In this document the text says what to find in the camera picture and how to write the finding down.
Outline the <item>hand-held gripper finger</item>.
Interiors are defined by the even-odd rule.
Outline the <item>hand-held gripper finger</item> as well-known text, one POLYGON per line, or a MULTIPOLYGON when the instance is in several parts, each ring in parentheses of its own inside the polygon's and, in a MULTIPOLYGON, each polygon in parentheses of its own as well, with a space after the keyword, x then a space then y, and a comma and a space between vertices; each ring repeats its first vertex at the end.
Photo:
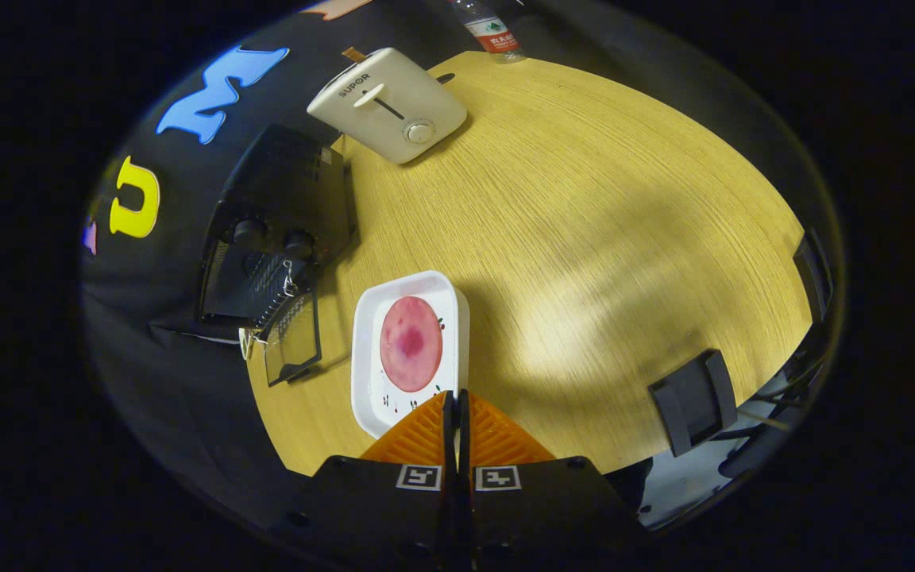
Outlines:
POLYGON ((453 393, 431 397, 358 457, 328 457, 273 535, 312 557, 442 557, 454 528, 453 393))
POLYGON ((649 542, 588 457, 552 454, 468 391, 457 423, 457 529, 473 557, 631 557, 649 542))

